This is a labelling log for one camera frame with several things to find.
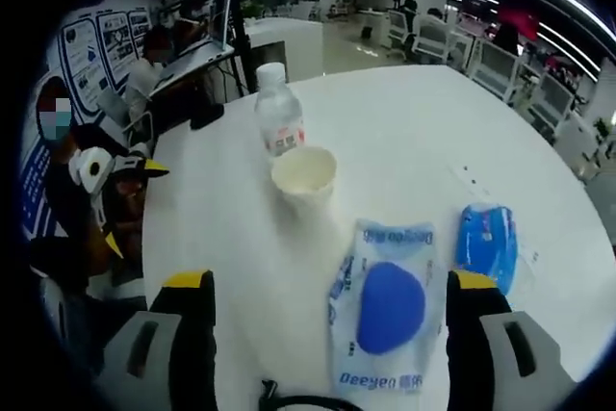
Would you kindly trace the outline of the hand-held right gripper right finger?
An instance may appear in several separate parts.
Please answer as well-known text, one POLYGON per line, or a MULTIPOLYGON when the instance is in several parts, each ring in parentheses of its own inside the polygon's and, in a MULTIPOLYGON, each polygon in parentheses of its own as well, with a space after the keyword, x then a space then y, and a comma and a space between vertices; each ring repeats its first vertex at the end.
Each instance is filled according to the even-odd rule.
POLYGON ((446 325, 449 410, 554 410, 575 388, 559 344, 484 274, 449 273, 446 325))

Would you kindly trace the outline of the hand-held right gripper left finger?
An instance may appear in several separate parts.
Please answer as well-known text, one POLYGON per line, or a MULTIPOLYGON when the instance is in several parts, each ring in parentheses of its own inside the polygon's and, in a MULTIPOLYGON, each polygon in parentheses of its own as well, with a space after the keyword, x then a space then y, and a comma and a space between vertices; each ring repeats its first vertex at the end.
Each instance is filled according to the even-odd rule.
POLYGON ((103 349, 95 379, 111 410, 215 410, 216 293, 210 270, 177 273, 103 349))

